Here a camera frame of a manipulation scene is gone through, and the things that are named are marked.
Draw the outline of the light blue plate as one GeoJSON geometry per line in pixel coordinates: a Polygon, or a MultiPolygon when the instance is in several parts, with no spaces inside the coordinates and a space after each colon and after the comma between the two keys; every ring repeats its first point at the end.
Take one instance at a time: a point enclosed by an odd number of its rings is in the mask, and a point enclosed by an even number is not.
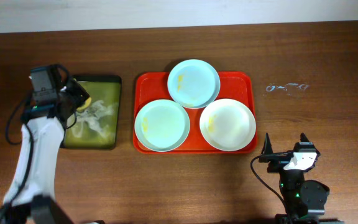
{"type": "Polygon", "coordinates": [[[175,102],[185,108],[199,109],[217,98],[221,81],[212,65],[203,60],[189,59],[172,68],[167,88],[175,102]]]}

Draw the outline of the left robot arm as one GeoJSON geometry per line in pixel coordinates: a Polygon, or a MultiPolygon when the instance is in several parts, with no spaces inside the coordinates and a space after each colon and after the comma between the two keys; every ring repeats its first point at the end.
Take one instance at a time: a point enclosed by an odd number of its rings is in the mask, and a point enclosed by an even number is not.
{"type": "Polygon", "coordinates": [[[89,97],[78,82],[69,80],[63,87],[35,89],[24,100],[21,151],[0,223],[72,222],[55,201],[55,170],[67,119],[89,97]]]}

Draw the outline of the yellow green sponge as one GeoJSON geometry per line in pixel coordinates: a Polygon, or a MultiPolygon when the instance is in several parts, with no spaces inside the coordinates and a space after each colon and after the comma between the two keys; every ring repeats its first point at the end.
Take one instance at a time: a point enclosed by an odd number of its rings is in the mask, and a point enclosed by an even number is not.
{"type": "Polygon", "coordinates": [[[76,111],[77,112],[84,111],[85,109],[87,109],[90,106],[91,101],[92,101],[92,99],[91,99],[91,97],[89,97],[81,106],[79,106],[76,109],[76,111]]]}

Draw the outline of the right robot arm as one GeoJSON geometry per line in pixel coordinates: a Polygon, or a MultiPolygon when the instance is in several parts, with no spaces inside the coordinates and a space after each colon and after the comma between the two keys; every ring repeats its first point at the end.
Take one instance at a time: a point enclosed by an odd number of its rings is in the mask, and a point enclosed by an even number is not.
{"type": "Polygon", "coordinates": [[[265,135],[264,146],[259,156],[250,162],[255,177],[273,192],[281,201],[285,213],[274,217],[275,223],[342,223],[338,219],[322,219],[324,206],[330,194],[330,188],[317,180],[306,180],[304,174],[315,167],[321,153],[315,145],[300,134],[300,140],[294,148],[284,152],[273,152],[269,135],[265,135]],[[269,174],[278,174],[279,192],[271,188],[256,173],[253,163],[267,163],[269,174]]]}

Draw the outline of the pale green plate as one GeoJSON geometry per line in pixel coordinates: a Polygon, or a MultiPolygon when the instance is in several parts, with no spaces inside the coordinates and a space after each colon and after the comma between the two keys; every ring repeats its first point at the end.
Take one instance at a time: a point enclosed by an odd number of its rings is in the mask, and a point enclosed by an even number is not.
{"type": "Polygon", "coordinates": [[[181,146],[190,133],[190,118],[172,100],[154,100],[143,106],[134,121],[138,141],[153,152],[168,152],[181,146]]]}

